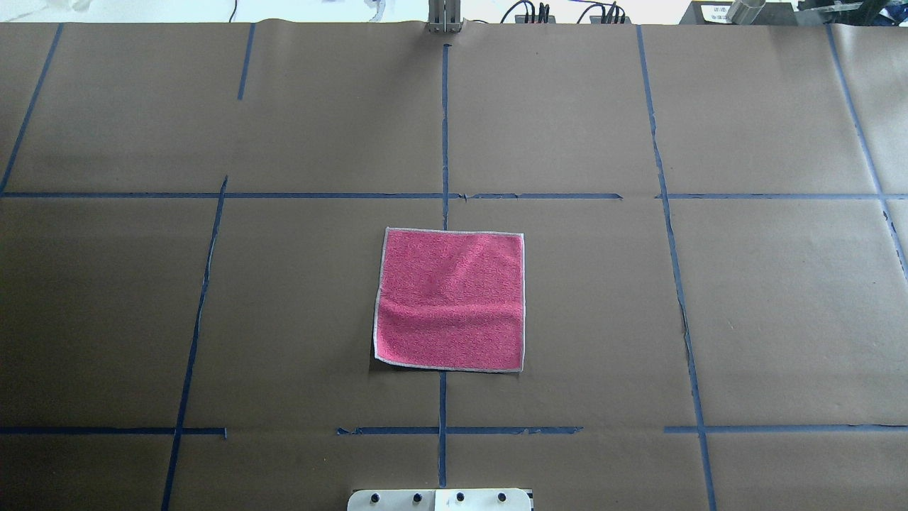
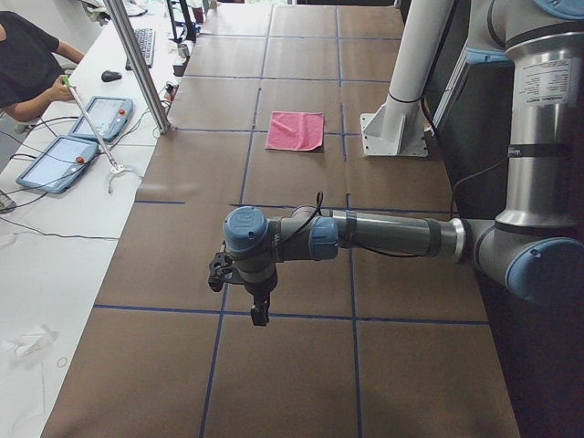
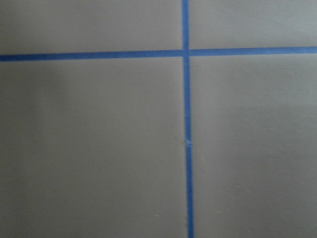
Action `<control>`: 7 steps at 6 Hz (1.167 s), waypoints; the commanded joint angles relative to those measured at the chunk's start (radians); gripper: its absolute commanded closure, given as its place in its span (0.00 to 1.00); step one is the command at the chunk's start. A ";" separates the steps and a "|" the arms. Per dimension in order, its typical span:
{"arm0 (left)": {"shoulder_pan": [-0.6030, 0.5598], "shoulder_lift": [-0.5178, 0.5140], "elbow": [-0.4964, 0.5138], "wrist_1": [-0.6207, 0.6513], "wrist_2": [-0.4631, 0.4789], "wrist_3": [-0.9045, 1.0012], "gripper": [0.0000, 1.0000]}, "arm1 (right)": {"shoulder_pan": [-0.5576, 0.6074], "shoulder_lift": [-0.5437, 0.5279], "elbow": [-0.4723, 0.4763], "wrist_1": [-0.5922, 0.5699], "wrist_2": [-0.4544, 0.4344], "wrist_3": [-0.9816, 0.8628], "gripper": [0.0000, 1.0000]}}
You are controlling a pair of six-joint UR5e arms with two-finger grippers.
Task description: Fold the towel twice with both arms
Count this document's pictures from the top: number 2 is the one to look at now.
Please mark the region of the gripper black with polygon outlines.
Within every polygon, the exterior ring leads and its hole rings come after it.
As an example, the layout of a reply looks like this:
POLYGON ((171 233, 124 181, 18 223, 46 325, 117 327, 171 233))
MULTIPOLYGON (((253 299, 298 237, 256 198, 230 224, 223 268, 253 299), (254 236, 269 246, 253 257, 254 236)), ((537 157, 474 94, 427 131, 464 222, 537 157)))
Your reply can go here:
POLYGON ((266 326, 269 323, 270 293, 277 286, 277 273, 259 283, 246 283, 245 290, 254 297, 250 316, 254 326, 266 326))

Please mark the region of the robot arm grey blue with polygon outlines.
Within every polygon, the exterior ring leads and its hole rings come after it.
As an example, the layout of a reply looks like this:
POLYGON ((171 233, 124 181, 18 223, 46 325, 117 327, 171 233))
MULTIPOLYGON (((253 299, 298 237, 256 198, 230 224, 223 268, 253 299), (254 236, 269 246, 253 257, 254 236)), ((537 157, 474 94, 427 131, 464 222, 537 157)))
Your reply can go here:
POLYGON ((359 247, 469 263, 542 306, 581 296, 583 245, 572 236, 568 188, 569 132, 583 108, 583 4, 474 1, 466 58, 514 65, 506 207, 495 219, 440 222, 319 206, 268 218, 242 206, 224 219, 222 249, 209 265, 210 288, 243 286, 253 298, 253 323, 264 326, 279 263, 327 260, 340 248, 359 247))

